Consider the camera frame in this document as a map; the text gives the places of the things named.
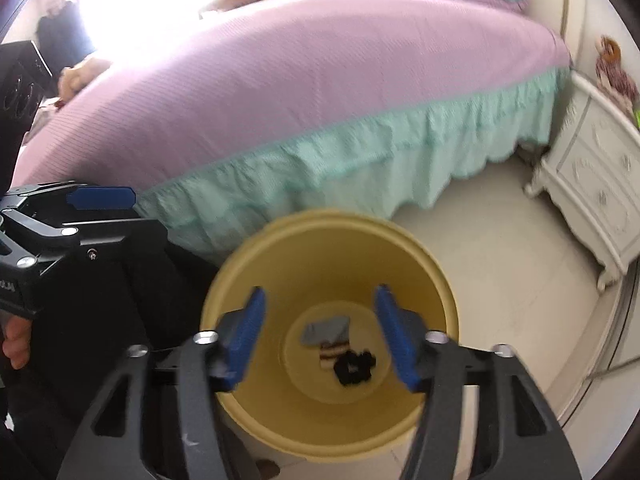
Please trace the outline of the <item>person left hand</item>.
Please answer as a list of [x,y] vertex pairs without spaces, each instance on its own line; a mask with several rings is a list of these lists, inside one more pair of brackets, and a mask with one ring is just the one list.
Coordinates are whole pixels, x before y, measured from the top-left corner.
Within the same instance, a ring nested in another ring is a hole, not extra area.
[[14,370],[20,370],[30,358],[32,321],[10,314],[3,324],[3,336],[3,354],[10,360]]

